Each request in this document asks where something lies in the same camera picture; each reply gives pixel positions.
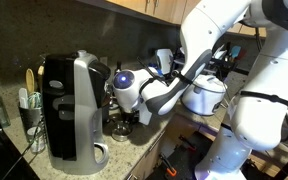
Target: kitchen counter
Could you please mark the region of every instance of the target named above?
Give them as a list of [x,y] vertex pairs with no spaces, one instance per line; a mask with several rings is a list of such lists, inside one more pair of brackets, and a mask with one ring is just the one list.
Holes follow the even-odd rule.
[[[50,164],[47,149],[36,157],[34,157],[34,154],[31,152],[28,152],[25,155],[25,159],[27,162],[32,161],[30,165],[41,179],[125,179],[175,114],[182,115],[187,119],[192,119],[194,122],[202,124],[216,133],[220,128],[221,121],[225,115],[225,109],[221,107],[214,116],[202,117],[191,113],[181,105],[180,101],[178,101],[173,110],[168,114],[163,116],[153,115],[148,126],[140,123],[136,124],[133,132],[129,136],[129,140],[125,142],[115,141],[111,137],[111,128],[105,127],[103,134],[105,143],[109,148],[110,158],[106,167],[93,175],[69,175],[54,169]],[[4,130],[15,146],[22,152],[27,146],[27,142],[24,136],[21,119],[19,117],[13,119],[12,125]],[[266,152],[255,152],[255,154],[256,153],[258,153],[259,156],[262,156],[261,158],[266,157],[268,161],[276,161],[274,164],[277,165],[282,166],[288,161],[288,151],[280,146],[268,151],[274,159],[267,157]]]

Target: wall outlet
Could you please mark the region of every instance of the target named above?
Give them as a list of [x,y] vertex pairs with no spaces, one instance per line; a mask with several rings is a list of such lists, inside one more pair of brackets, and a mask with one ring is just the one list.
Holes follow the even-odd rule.
[[107,57],[100,57],[100,62],[107,66]]

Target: granite countertop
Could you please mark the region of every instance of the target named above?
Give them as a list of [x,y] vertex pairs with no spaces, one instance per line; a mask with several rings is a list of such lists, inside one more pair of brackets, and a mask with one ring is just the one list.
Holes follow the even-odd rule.
[[[148,126],[140,123],[136,124],[132,134],[129,136],[129,140],[125,142],[115,141],[111,137],[112,129],[105,127],[103,137],[109,148],[110,159],[103,170],[93,175],[69,175],[54,169],[50,164],[47,149],[35,158],[34,154],[28,152],[25,155],[25,159],[27,162],[32,161],[30,165],[41,179],[125,179],[175,114],[182,115],[198,124],[202,124],[216,133],[220,128],[225,111],[224,108],[220,107],[213,116],[199,116],[190,112],[178,101],[173,110],[168,114],[163,116],[153,115]],[[26,148],[27,142],[20,117],[13,119],[12,125],[5,128],[4,131],[20,152]],[[285,150],[283,146],[281,146],[282,145],[279,145],[275,149],[268,151],[274,159],[269,157],[267,160],[274,160],[274,164],[283,166],[283,164],[288,162],[288,150]],[[262,156],[261,158],[267,157],[266,152],[256,153]]]

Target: coffee machine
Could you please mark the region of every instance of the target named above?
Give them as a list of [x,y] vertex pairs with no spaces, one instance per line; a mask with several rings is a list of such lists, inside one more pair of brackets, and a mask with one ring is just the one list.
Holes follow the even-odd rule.
[[[110,69],[80,50],[45,58],[43,109],[54,168],[68,174],[89,175],[108,162],[108,147],[102,137],[102,102]],[[95,150],[102,156],[96,158]]]

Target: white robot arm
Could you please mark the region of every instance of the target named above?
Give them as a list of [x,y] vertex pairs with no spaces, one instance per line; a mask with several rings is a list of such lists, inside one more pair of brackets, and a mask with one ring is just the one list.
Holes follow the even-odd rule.
[[[151,113],[169,112],[211,59],[214,43],[238,21],[265,27],[266,41],[208,154],[196,166],[197,179],[245,179],[239,168],[252,149],[268,150],[280,142],[288,109],[288,0],[202,0],[181,27],[185,65],[178,77],[166,86],[158,80],[145,83],[143,78],[151,77],[147,73],[140,83],[126,87],[140,86],[134,88],[136,96]],[[128,101],[127,94],[120,95]]]

